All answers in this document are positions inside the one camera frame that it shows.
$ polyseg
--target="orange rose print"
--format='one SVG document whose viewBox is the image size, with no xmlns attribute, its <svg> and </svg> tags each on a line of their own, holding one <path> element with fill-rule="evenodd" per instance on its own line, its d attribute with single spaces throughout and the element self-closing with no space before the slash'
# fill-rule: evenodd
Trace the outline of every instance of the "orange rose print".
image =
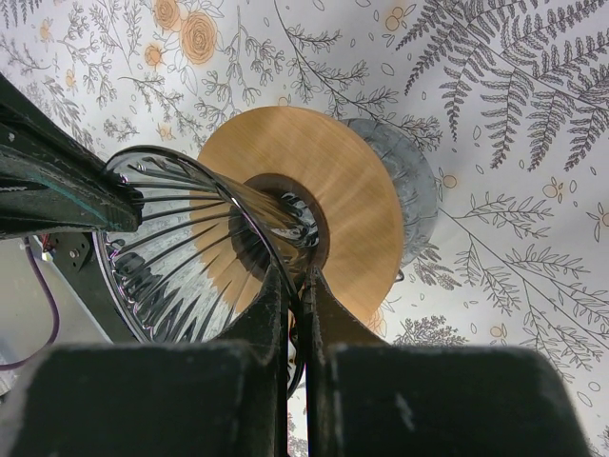
<svg viewBox="0 0 609 457">
<path fill-rule="evenodd" d="M 163 63 L 161 49 L 156 45 L 149 45 L 144 52 L 144 60 L 156 70 L 156 68 Z"/>
<path fill-rule="evenodd" d="M 204 12 L 192 12 L 182 24 L 180 41 L 182 51 L 191 63 L 204 64 L 214 52 L 216 23 Z"/>
<path fill-rule="evenodd" d="M 180 19 L 180 10 L 175 0 L 156 0 L 154 4 L 154 17 L 164 30 L 171 28 Z"/>
</svg>

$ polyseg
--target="branch illustration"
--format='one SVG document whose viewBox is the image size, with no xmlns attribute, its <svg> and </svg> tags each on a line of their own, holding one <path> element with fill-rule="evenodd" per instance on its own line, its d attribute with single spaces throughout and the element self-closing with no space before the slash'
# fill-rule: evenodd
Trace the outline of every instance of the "branch illustration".
<svg viewBox="0 0 609 457">
<path fill-rule="evenodd" d="M 537 253 L 533 244 L 528 247 L 524 256 L 521 256 L 515 249 L 512 249 L 512 253 L 513 256 L 505 255 L 510 265 L 535 273 L 545 272 L 548 277 L 553 279 L 556 278 L 557 273 L 561 272 L 563 275 L 572 274 L 576 279 L 580 278 L 580 274 L 589 272 L 582 265 L 578 265 L 581 262 L 580 258 L 571 259 L 568 254 L 551 253 L 551 248 Z"/>
<path fill-rule="evenodd" d="M 428 286 L 438 284 L 446 290 L 454 290 L 461 284 L 452 277 L 452 269 L 438 263 L 442 259 L 438 250 L 437 246 L 431 243 L 426 244 L 413 264 L 415 274 Z"/>
<path fill-rule="evenodd" d="M 249 34 L 241 22 L 241 9 L 237 7 L 237 32 L 232 40 L 221 51 L 228 56 L 228 69 L 226 70 L 226 81 L 221 81 L 221 77 L 216 70 L 207 72 L 207 78 L 202 82 L 206 85 L 206 95 L 215 94 L 222 106 L 215 106 L 206 100 L 199 98 L 195 108 L 200 111 L 199 117 L 207 119 L 207 129 L 214 131 L 226 120 L 236 116 L 241 111 L 235 107 L 233 79 L 236 79 L 238 86 L 243 88 L 242 99 L 248 106 L 255 103 L 256 97 L 262 92 L 247 84 L 244 78 L 244 71 L 241 63 L 242 46 L 246 50 L 247 56 L 252 57 L 250 69 L 260 74 L 260 85 L 266 86 L 268 81 L 273 81 L 273 71 L 280 74 L 284 69 L 284 52 L 277 49 L 266 39 L 260 42 Z"/>
<path fill-rule="evenodd" d="M 36 59 L 34 59 L 31 54 L 29 54 L 29 50 L 26 44 L 23 44 L 23 53 L 22 51 L 17 49 L 17 45 L 15 44 L 15 39 L 11 38 L 7 41 L 7 37 L 4 33 L 0 33 L 0 49 L 7 52 L 9 55 L 8 65 L 18 64 L 21 67 L 21 75 L 25 76 L 27 74 L 31 74 L 34 70 L 48 70 L 50 65 L 43 67 Z"/>
<path fill-rule="evenodd" d="M 505 268 L 508 268 L 513 277 L 519 278 L 526 295 L 526 305 L 529 307 L 529 312 L 524 315 L 525 331 L 532 336 L 530 340 L 523 342 L 523 344 L 545 353 L 566 382 L 572 382 L 574 379 L 573 375 L 565 371 L 566 368 L 571 367 L 571 364 L 574 364 L 576 368 L 588 369 L 591 367 L 593 361 L 598 361 L 602 356 L 603 352 L 601 348 L 609 349 L 609 334 L 607 333 L 609 325 L 607 325 L 605 321 L 607 314 L 604 312 L 609 303 L 601 299 L 601 296 L 606 293 L 605 290 L 588 292 L 580 283 L 566 285 L 558 279 L 554 279 L 551 275 L 546 276 L 543 271 L 539 272 L 535 271 L 533 268 L 525 269 L 522 268 L 521 265 L 513 265 L 517 262 L 523 262 L 522 259 L 527 258 L 528 260 L 535 262 L 535 260 L 539 260 L 540 255 L 537 254 L 534 256 L 534 248 L 531 248 L 530 250 L 527 250 L 528 254 L 525 254 L 523 257 L 517 254 L 516 251 L 513 251 L 514 256 L 506 256 L 508 260 L 505 260 L 468 229 L 461 222 L 462 218 L 452 216 L 444 209 L 440 209 L 440 211 L 468 234 L 470 237 L 470 244 L 475 242 L 477 246 L 483 247 L 486 252 L 500 261 Z M 548 256 L 554 255 L 551 254 L 549 250 L 542 251 L 542 253 L 542 261 L 548 261 Z M 573 260 L 577 260 L 577 262 L 571 264 L 570 262 Z M 560 258 L 561 265 L 566 265 L 568 263 L 569 265 L 566 266 L 575 270 L 577 274 L 585 272 L 585 270 L 581 268 L 578 269 L 577 263 L 579 261 L 580 259 L 569 259 L 568 257 Z M 550 284 L 557 289 L 559 300 L 557 301 L 554 298 L 549 297 L 546 292 L 537 287 L 530 279 L 522 274 L 524 270 L 549 280 Z M 571 321 L 573 326 L 566 327 L 555 324 L 545 311 L 541 311 L 532 303 L 530 298 L 531 290 L 534 290 L 542 300 L 549 305 L 550 309 L 563 318 Z M 587 294 L 585 300 L 581 300 L 584 296 L 578 295 L 578 292 Z M 575 303 L 574 309 L 571 310 L 571 312 L 565 307 L 566 299 L 571 299 Z M 580 320 L 580 318 L 585 315 L 588 315 L 587 325 Z M 599 331 L 588 327 L 592 323 L 599 325 Z M 550 335 L 548 330 L 553 332 L 553 336 Z M 557 348 L 557 345 L 563 345 L 563 348 Z"/>
<path fill-rule="evenodd" d="M 106 119 L 104 122 L 104 132 L 110 138 L 116 138 L 119 143 L 127 141 L 132 136 L 140 133 L 126 117 L 123 117 L 119 123 Z"/>
<path fill-rule="evenodd" d="M 409 346 L 461 346 L 467 339 L 460 336 L 456 328 L 446 325 L 444 316 L 423 317 L 421 320 L 404 319 L 403 333 L 394 340 L 394 345 Z"/>
<path fill-rule="evenodd" d="M 119 13 L 123 9 L 119 4 L 119 0 L 95 0 L 93 6 L 88 9 L 93 24 L 95 24 L 100 31 L 100 42 L 109 53 L 114 53 L 117 49 L 120 50 L 125 57 L 129 71 L 131 71 L 129 58 L 131 54 L 135 53 L 135 44 L 138 40 L 136 39 L 134 41 L 134 38 L 137 36 L 137 30 L 139 30 L 139 27 L 137 27 L 135 23 L 135 19 L 131 21 L 133 10 L 128 10 L 130 3 L 134 2 L 125 2 L 126 10 L 124 12 L 124 19 L 128 23 L 128 52 L 125 51 L 125 47 L 123 46 L 121 34 L 116 30 L 116 22 L 119 21 Z"/>
<path fill-rule="evenodd" d="M 545 232 L 550 229 L 549 227 L 534 227 L 534 225 L 543 221 L 546 217 L 552 216 L 550 208 L 543 207 L 545 200 L 540 200 L 531 206 L 533 197 L 518 203 L 514 197 L 505 197 L 504 194 L 501 194 L 491 201 L 489 192 L 485 193 L 484 199 L 486 203 L 477 206 L 476 198 L 472 194 L 470 198 L 472 210 L 464 216 L 456 217 L 456 219 L 477 217 L 485 224 L 491 224 L 497 229 L 501 229 L 506 224 L 509 224 L 521 239 L 523 235 L 525 237 L 530 235 L 533 238 L 547 236 Z"/>
<path fill-rule="evenodd" d="M 285 36 L 294 50 L 294 57 L 287 63 L 289 75 L 296 74 L 292 88 L 305 103 L 311 101 L 315 93 L 323 92 L 328 96 L 326 113 L 337 119 L 344 116 L 345 106 L 351 105 L 359 114 L 365 113 L 374 120 L 400 129 L 421 150 L 434 150 L 438 147 L 442 133 L 438 131 L 439 123 L 436 118 L 415 120 L 412 116 L 406 115 L 401 122 L 394 122 L 396 113 L 385 113 L 387 104 L 397 103 L 395 96 L 398 93 L 395 90 L 381 87 L 369 94 L 362 91 L 355 96 L 346 94 L 351 86 L 363 84 L 364 78 L 368 76 L 368 67 L 364 60 L 356 63 L 351 70 L 345 71 L 310 61 L 305 57 L 304 51 L 307 49 L 313 50 L 314 53 L 320 53 L 322 50 L 329 52 L 341 38 L 339 30 L 334 34 L 323 32 L 317 36 L 305 34 L 300 26 L 292 28 L 285 24 L 276 1 L 275 11 Z"/>
<path fill-rule="evenodd" d="M 136 90 L 144 97 L 148 111 L 152 111 L 152 99 L 155 99 L 163 110 L 163 120 L 171 122 L 176 119 L 178 123 L 178 131 L 185 134 L 187 130 L 192 134 L 192 140 L 198 147 L 201 147 L 206 141 L 206 137 L 200 134 L 203 126 L 190 114 L 184 113 L 178 108 L 178 103 L 184 99 L 182 93 L 172 90 L 169 93 L 165 92 L 165 77 L 156 73 L 147 73 L 144 79 L 132 78 L 123 76 L 119 79 L 127 79 L 133 83 Z"/>
</svg>

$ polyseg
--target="leaf illustration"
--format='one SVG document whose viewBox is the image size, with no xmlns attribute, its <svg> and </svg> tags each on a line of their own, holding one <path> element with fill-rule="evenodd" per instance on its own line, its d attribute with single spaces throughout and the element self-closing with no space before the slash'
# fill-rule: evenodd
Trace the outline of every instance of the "leaf illustration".
<svg viewBox="0 0 609 457">
<path fill-rule="evenodd" d="M 188 90 L 190 90 L 190 93 L 193 95 L 197 94 L 197 77 L 195 76 L 194 70 L 190 65 L 186 65 L 180 72 L 180 81 L 187 87 Z"/>
<path fill-rule="evenodd" d="M 0 0 L 0 11 L 2 11 L 2 15 L 4 16 L 7 29 L 11 24 L 10 19 L 12 19 L 12 24 L 15 27 L 17 27 L 20 22 L 25 24 L 28 20 L 28 13 L 34 14 L 40 7 L 41 2 L 42 0 Z"/>
</svg>

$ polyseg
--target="orange flower print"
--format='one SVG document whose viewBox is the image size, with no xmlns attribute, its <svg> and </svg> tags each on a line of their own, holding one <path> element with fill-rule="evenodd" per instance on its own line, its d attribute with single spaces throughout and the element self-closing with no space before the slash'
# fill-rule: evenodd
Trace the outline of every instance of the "orange flower print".
<svg viewBox="0 0 609 457">
<path fill-rule="evenodd" d="M 68 86 L 68 90 L 72 92 L 78 91 L 78 87 L 76 86 L 76 75 L 74 74 L 74 68 L 68 69 L 66 71 L 66 86 Z"/>
<path fill-rule="evenodd" d="M 52 19 L 45 19 L 40 26 L 40 40 L 45 44 L 45 50 L 49 50 L 49 43 L 54 42 L 53 35 L 50 34 L 50 26 L 53 24 Z"/>
<path fill-rule="evenodd" d="M 161 124 L 157 124 L 156 131 L 161 137 L 161 141 L 175 140 L 175 136 L 173 136 L 173 133 L 171 133 L 170 126 L 161 126 Z"/>
<path fill-rule="evenodd" d="M 391 11 L 387 20 L 384 21 L 384 26 L 387 27 L 389 31 L 396 31 L 400 26 L 403 17 L 403 9 L 400 7 L 396 7 Z"/>
<path fill-rule="evenodd" d="M 157 45 L 149 45 L 144 52 L 144 60 L 148 65 L 157 70 L 157 67 L 163 63 L 163 53 Z"/>
<path fill-rule="evenodd" d="M 204 12 L 192 12 L 182 24 L 180 42 L 190 63 L 201 65 L 213 55 L 216 46 L 216 23 Z"/>
<path fill-rule="evenodd" d="M 277 100 L 277 105 L 280 107 L 289 107 L 292 104 L 292 95 L 288 94 L 287 97 L 279 97 Z"/>
<path fill-rule="evenodd" d="M 156 0 L 154 18 L 163 30 L 172 30 L 180 20 L 180 9 L 175 0 Z"/>
<path fill-rule="evenodd" d="M 597 240 L 597 243 L 600 243 L 600 231 L 609 229 L 609 211 L 606 211 L 602 206 L 602 203 L 599 202 L 597 204 L 598 215 L 592 212 L 586 212 L 588 217 L 593 221 L 596 221 L 594 225 L 594 239 Z"/>
<path fill-rule="evenodd" d="M 507 346 L 507 341 L 505 341 L 505 338 L 507 337 L 507 328 L 505 327 L 505 324 L 491 327 L 490 334 L 493 337 L 493 341 L 491 341 L 491 346 L 495 344 Z"/>
<path fill-rule="evenodd" d="M 443 178 L 442 178 L 442 183 L 448 188 L 448 189 L 453 189 L 454 187 L 457 186 L 457 178 L 454 177 L 452 174 L 446 174 Z"/>
<path fill-rule="evenodd" d="M 556 178 L 552 176 L 550 180 L 550 184 L 543 187 L 543 195 L 548 198 L 556 198 L 559 203 L 562 203 L 562 189 L 564 188 L 564 183 L 558 183 Z"/>
</svg>

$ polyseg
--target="wooden disc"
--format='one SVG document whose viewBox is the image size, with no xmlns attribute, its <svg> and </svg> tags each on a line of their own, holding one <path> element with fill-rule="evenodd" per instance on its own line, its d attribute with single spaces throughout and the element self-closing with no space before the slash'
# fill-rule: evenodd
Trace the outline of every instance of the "wooden disc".
<svg viewBox="0 0 609 457">
<path fill-rule="evenodd" d="M 336 298 L 368 321 L 398 274 L 403 222 L 391 179 L 363 139 L 316 111 L 258 108 L 224 123 L 198 160 L 239 183 L 279 174 L 307 189 L 329 231 L 324 277 Z"/>
</svg>

